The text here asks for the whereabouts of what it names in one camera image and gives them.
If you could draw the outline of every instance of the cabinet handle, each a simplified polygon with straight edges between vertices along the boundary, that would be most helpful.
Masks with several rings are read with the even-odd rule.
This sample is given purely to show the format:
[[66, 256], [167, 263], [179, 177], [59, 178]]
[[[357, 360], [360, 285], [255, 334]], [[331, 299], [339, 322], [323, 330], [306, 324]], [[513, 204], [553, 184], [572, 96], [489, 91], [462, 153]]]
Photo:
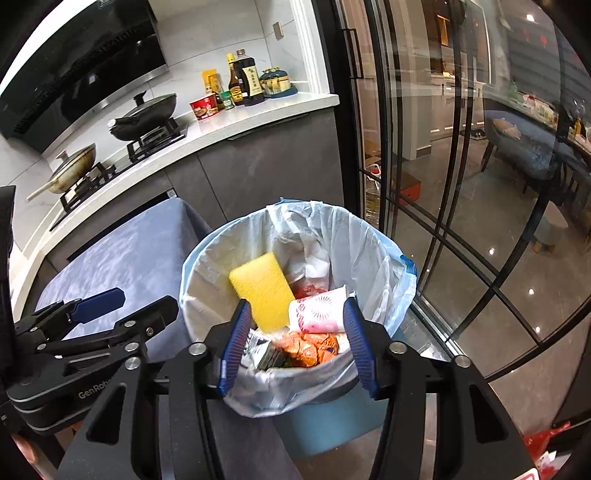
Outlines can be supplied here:
[[282, 118], [281, 120], [278, 120], [277, 122], [272, 122], [270, 124], [261, 125], [260, 127], [251, 128], [250, 130], [242, 132], [241, 134], [237, 134], [232, 137], [228, 137], [226, 140], [233, 142], [234, 140], [238, 140], [239, 138], [245, 137], [245, 136], [250, 135], [254, 132], [259, 132], [261, 130], [264, 130], [265, 128], [274, 127], [275, 125], [284, 124], [286, 122], [291, 122], [292, 120], [297, 120], [298, 118], [304, 118], [304, 117], [308, 116], [309, 114], [310, 114], [309, 112], [306, 112], [306, 113], [300, 113], [299, 115], [294, 115], [294, 116], [289, 116], [287, 118]]
[[351, 37], [351, 32], [353, 32], [353, 36], [355, 37], [355, 49], [357, 50], [357, 57], [359, 59], [359, 70], [357, 70], [357, 59], [355, 58], [355, 54], [353, 53], [352, 55], [349, 54], [349, 61], [351, 63], [352, 69], [353, 69], [353, 73], [349, 76], [349, 78], [351, 80], [361, 80], [365, 78], [365, 75], [363, 73], [363, 59], [361, 58], [361, 47], [359, 45], [359, 37], [357, 36], [357, 29], [356, 28], [344, 28], [343, 32], [345, 33], [346, 37], [347, 37], [347, 44], [348, 44], [348, 48], [347, 51], [352, 52], [353, 51], [353, 39]]

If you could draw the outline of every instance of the light switch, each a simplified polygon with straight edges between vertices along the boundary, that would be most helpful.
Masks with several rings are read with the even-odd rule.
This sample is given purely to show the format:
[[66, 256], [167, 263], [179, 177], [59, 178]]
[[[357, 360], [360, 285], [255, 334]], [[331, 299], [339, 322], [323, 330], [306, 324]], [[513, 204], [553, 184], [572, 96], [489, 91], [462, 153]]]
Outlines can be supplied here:
[[283, 28], [279, 22], [273, 23], [273, 32], [275, 32], [275, 38], [281, 40], [284, 37]]

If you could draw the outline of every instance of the frying pan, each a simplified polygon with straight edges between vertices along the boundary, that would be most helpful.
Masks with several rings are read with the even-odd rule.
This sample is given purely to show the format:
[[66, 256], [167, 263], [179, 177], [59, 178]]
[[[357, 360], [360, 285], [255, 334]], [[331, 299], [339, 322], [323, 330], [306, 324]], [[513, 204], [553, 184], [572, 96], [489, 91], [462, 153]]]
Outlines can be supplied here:
[[119, 140], [131, 142], [139, 140], [154, 128], [164, 125], [177, 106], [177, 94], [162, 95], [144, 102], [142, 92], [134, 96], [136, 107], [121, 118], [110, 120], [111, 134]]
[[52, 193], [64, 193], [86, 175], [95, 164], [96, 144], [82, 148], [71, 157], [68, 157], [66, 150], [64, 150], [56, 158], [62, 159], [62, 164], [43, 187], [27, 197], [29, 202], [46, 190]]

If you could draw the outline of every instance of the white garbage bag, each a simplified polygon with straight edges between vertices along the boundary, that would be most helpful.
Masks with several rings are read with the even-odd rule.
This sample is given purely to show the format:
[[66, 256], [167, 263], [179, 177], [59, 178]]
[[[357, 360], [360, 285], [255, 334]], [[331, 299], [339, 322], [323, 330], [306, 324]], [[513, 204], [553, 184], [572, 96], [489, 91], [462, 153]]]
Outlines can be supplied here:
[[[193, 341], [227, 322], [238, 304], [228, 275], [240, 265], [272, 251], [288, 283], [302, 278], [332, 290], [349, 286], [363, 315], [393, 335], [416, 291], [416, 269], [394, 242], [342, 207], [321, 202], [283, 201], [220, 227], [196, 247], [181, 308]], [[312, 368], [240, 367], [225, 401], [247, 417], [278, 415], [357, 376], [347, 351]]]

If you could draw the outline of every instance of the stove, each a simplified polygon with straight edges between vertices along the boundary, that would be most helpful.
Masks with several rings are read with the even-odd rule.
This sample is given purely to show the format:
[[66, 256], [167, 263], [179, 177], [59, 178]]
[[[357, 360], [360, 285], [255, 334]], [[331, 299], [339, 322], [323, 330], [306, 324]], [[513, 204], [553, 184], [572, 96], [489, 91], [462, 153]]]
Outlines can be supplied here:
[[174, 118], [169, 118], [166, 123], [137, 141], [127, 145], [127, 152], [131, 163], [145, 160], [150, 155], [162, 150], [187, 136], [187, 129], [180, 128]]
[[127, 169], [145, 160], [150, 155], [178, 142], [186, 136], [187, 127], [181, 128], [173, 118], [169, 118], [162, 127], [152, 130], [138, 141], [131, 142], [127, 145], [127, 152], [129, 154], [129, 163], [127, 165], [121, 168], [116, 168], [115, 165], [105, 167], [102, 163], [98, 162], [90, 172], [84, 175], [84, 177], [60, 197], [64, 211], [61, 212], [49, 230], [52, 231], [88, 197], [121, 175], [124, 171], [127, 171]]
[[118, 173], [115, 171], [114, 165], [105, 167], [102, 163], [98, 162], [92, 170], [78, 180], [60, 197], [61, 206], [64, 211], [61, 212], [60, 216], [49, 230], [52, 231], [64, 218], [71, 214], [75, 208], [80, 206], [82, 202], [113, 180], [117, 175]]

